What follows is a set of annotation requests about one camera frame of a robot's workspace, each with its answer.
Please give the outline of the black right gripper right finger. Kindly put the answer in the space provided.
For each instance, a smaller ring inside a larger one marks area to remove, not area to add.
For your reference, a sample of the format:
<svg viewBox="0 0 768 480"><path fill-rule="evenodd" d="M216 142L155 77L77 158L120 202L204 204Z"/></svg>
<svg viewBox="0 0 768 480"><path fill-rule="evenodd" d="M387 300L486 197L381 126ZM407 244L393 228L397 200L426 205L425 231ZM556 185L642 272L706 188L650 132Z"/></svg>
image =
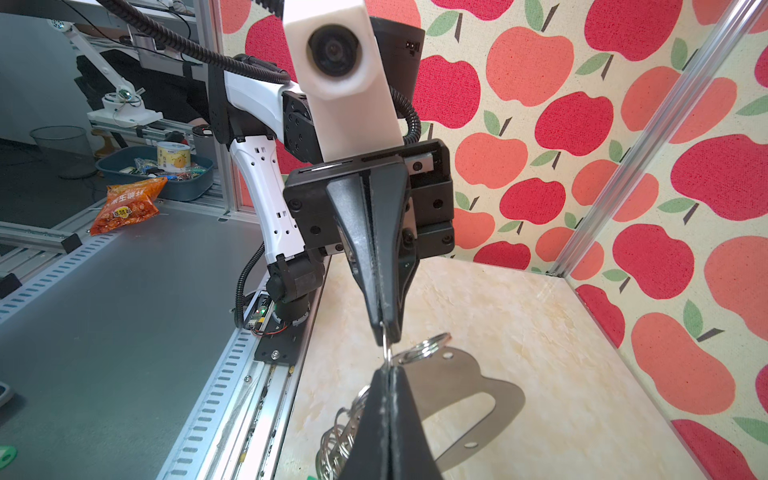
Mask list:
<svg viewBox="0 0 768 480"><path fill-rule="evenodd" d="M441 480L403 367L389 375L389 478Z"/></svg>

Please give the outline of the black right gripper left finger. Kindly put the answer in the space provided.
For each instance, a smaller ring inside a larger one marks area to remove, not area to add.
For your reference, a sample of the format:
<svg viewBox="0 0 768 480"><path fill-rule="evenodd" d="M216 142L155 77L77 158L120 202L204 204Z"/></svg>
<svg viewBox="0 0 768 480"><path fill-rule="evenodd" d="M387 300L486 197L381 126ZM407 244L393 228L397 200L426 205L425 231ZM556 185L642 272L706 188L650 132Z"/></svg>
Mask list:
<svg viewBox="0 0 768 480"><path fill-rule="evenodd" d="M390 478L391 473L391 370L382 367L375 371L360 420L354 445L339 478Z"/></svg>

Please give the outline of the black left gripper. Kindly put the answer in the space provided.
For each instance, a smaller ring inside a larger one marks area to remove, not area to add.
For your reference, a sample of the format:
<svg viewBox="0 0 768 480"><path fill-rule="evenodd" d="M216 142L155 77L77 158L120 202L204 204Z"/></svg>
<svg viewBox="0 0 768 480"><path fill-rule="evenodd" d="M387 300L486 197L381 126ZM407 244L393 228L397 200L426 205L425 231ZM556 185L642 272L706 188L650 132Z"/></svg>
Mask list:
<svg viewBox="0 0 768 480"><path fill-rule="evenodd" d="M455 248L450 151L439 139L293 171L283 191L306 248L342 242L381 347L402 337L405 299L421 258Z"/></svg>

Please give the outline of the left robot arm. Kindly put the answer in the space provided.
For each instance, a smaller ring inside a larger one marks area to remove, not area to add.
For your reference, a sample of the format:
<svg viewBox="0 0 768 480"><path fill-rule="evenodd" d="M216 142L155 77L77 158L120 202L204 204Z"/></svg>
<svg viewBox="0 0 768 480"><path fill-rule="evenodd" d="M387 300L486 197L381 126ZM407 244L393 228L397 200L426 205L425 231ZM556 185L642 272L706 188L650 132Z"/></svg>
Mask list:
<svg viewBox="0 0 768 480"><path fill-rule="evenodd" d="M205 63L210 115L260 219L277 318L300 322L343 253L376 341L397 343L419 262L451 252L448 147L423 140L413 96L425 33L362 1L267 1L291 70L194 43L125 1L106 8Z"/></svg>

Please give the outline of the metal car-shaped key holder plate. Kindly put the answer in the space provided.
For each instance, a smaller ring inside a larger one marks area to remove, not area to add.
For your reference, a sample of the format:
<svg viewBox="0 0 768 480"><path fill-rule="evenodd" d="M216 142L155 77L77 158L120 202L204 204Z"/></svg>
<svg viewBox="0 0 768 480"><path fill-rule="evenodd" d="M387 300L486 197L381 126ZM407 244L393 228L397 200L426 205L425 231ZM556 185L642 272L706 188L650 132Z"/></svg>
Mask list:
<svg viewBox="0 0 768 480"><path fill-rule="evenodd" d="M469 353L451 347L450 339L450 334L444 332L398 354L388 353L380 367L404 368L422 423L474 395L487 394L493 398L493 408L482 420L438 457L432 455L441 475L471 458L499 436L525 404L520 387L483 376L477 360ZM360 390L350 407L339 409L340 414L347 416L347 422L336 421L321 437L315 458L318 478L340 479L354 445L370 383Z"/></svg>

